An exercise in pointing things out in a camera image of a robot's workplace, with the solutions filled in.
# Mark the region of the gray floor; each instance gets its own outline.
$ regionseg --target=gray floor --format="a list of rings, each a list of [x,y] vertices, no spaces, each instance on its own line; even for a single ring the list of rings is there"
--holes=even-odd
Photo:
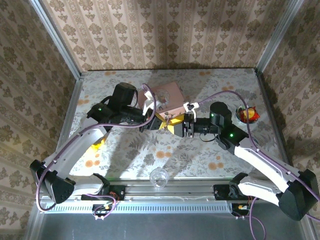
[[[300,222],[272,204],[257,204],[253,215],[265,225],[267,240],[304,240]],[[254,223],[258,240],[263,231]],[[46,214],[41,240],[251,240],[248,220],[228,214],[111,214],[95,220],[91,214]]]

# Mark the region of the cardboard box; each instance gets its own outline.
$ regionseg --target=cardboard box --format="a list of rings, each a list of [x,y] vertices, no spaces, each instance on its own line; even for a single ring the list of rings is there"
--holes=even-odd
[[[158,100],[162,103],[156,112],[163,118],[168,115],[174,118],[186,112],[183,104],[185,103],[184,96],[182,95],[176,82],[171,82],[165,85],[156,86],[151,88]],[[147,100],[143,91],[138,93],[138,104],[140,108],[143,107],[145,100]]]

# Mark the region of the table surface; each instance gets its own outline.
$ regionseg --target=table surface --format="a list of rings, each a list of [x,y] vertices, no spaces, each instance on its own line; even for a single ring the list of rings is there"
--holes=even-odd
[[[250,125],[258,143],[281,159],[275,134],[253,69],[182,69],[182,70],[118,70],[92,71],[85,75],[82,90],[70,131],[80,126],[81,118],[91,107],[112,95],[120,82],[130,83],[142,90],[142,83],[156,87],[175,81],[184,99],[199,102],[222,90],[241,94],[249,106],[256,106],[260,119]],[[242,103],[236,95],[227,93],[216,97],[228,105],[232,121],[247,131],[245,124],[235,117]],[[208,101],[197,109],[200,118],[209,116]],[[97,152],[88,150],[70,171],[73,176],[99,173],[107,178],[129,180],[148,179],[152,170],[162,167],[171,178],[221,178],[249,173],[254,168],[244,160],[222,150],[216,142],[202,142],[195,138],[180,138],[165,131],[144,131],[136,128],[114,127]]]

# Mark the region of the clear plastic cup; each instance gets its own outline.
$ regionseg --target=clear plastic cup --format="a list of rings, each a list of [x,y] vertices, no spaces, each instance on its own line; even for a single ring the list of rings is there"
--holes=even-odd
[[[161,167],[157,167],[150,173],[150,182],[158,189],[164,188],[168,180],[168,172]]]

